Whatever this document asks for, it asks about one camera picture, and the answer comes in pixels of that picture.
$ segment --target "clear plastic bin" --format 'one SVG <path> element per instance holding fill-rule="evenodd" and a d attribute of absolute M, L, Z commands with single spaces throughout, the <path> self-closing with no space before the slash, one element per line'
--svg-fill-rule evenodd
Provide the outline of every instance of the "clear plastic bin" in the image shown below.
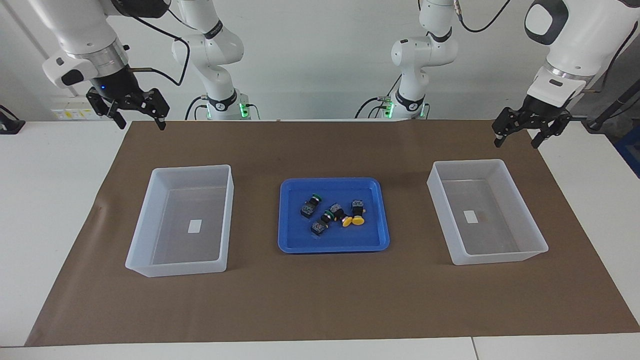
<path fill-rule="evenodd" d="M 147 277 L 225 271 L 233 194 L 229 165 L 155 169 L 125 266 Z"/>
<path fill-rule="evenodd" d="M 502 160 L 437 161 L 427 184 L 455 265 L 522 261 L 548 250 Z"/>

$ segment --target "brown paper mat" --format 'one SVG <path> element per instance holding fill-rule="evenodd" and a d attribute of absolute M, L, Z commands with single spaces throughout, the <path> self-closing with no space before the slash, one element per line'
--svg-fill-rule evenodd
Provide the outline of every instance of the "brown paper mat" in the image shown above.
<path fill-rule="evenodd" d="M 485 121 L 171 122 L 165 132 L 135 122 L 26 345 L 640 331 L 529 137 L 501 149 L 492 138 Z M 491 158 L 506 162 L 549 251 L 454 266 L 427 177 L 436 160 Z M 126 269 L 151 171 L 213 164 L 230 164 L 236 186 L 227 271 Z M 389 248 L 280 252 L 282 181 L 343 176 L 380 182 Z"/>

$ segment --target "white label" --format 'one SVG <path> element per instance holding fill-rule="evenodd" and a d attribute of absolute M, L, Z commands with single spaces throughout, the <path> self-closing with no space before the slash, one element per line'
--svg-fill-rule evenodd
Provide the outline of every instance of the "white label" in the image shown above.
<path fill-rule="evenodd" d="M 467 224 L 478 223 L 478 217 L 476 216 L 476 212 L 473 210 L 465 210 L 465 218 L 467 218 Z"/>
<path fill-rule="evenodd" d="M 202 219 L 192 220 L 189 222 L 189 234 L 200 233 L 200 226 L 202 226 Z"/>

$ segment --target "white table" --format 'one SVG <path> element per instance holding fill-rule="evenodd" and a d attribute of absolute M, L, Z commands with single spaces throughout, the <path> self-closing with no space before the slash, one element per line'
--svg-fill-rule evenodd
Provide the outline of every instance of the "white table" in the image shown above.
<path fill-rule="evenodd" d="M 17 347 L 0 349 L 0 359 L 640 359 L 640 333 L 19 348 L 124 133 L 110 122 L 31 122 L 18 136 L 0 137 L 0 346 Z M 580 124 L 541 153 L 639 319 L 640 180 L 604 136 Z"/>

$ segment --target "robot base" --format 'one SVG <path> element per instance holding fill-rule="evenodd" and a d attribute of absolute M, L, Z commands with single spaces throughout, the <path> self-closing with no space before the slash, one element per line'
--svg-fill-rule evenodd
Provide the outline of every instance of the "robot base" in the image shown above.
<path fill-rule="evenodd" d="M 211 103 L 207 104 L 207 120 L 251 120 L 251 111 L 245 108 L 247 116 L 242 116 L 240 104 L 247 105 L 249 97 L 240 93 L 240 96 L 231 104 L 226 111 L 219 111 Z"/>
<path fill-rule="evenodd" d="M 421 102 L 415 102 L 415 110 L 408 110 L 406 106 L 401 104 L 396 97 L 393 97 L 392 103 L 387 105 L 382 113 L 383 118 L 390 119 L 420 119 L 424 117 L 427 103 L 424 99 Z"/>

